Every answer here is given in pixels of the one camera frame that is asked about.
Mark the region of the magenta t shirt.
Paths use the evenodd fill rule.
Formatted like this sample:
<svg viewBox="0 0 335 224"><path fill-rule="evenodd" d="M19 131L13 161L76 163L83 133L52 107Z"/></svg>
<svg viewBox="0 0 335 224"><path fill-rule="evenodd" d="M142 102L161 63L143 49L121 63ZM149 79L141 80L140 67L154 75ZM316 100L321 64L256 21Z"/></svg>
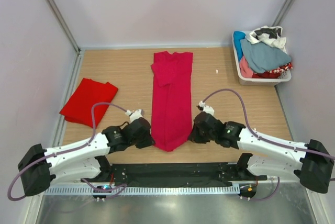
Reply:
<svg viewBox="0 0 335 224"><path fill-rule="evenodd" d="M192 131L192 64L191 52L154 54L151 135L163 151L183 145Z"/></svg>

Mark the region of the red t shirt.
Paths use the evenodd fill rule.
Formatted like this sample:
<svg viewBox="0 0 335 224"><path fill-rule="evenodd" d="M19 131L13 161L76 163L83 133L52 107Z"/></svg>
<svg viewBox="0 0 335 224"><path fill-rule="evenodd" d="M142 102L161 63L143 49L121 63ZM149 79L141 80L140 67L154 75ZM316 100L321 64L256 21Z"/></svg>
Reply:
<svg viewBox="0 0 335 224"><path fill-rule="evenodd" d="M60 110L60 115L69 122L93 127L92 107L96 103L110 103L118 92L118 88L109 82L101 83L83 78L77 89Z"/></svg>

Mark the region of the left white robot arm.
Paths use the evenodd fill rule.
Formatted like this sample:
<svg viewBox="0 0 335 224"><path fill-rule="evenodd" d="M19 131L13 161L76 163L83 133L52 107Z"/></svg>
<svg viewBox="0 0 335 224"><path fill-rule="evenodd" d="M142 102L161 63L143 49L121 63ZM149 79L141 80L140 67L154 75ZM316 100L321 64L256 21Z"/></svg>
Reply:
<svg viewBox="0 0 335 224"><path fill-rule="evenodd" d="M33 145L18 164L25 196L35 196L52 184L70 180L107 181L111 169L106 156L134 145L138 149L154 145L150 123L140 117L131 123L109 126L85 139L57 148Z"/></svg>

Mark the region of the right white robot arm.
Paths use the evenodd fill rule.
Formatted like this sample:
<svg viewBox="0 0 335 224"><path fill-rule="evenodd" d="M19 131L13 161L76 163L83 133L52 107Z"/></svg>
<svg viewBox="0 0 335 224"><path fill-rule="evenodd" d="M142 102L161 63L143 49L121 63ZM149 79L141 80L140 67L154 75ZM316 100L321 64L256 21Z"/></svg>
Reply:
<svg viewBox="0 0 335 224"><path fill-rule="evenodd" d="M234 122L221 122L213 115L201 112L195 119L188 137L194 143L214 141L224 148L254 151L267 157L247 153L240 158L236 174L242 180L252 176L275 176L295 180L307 189L326 194L331 182L334 158L318 140L309 143L279 139L252 131Z"/></svg>

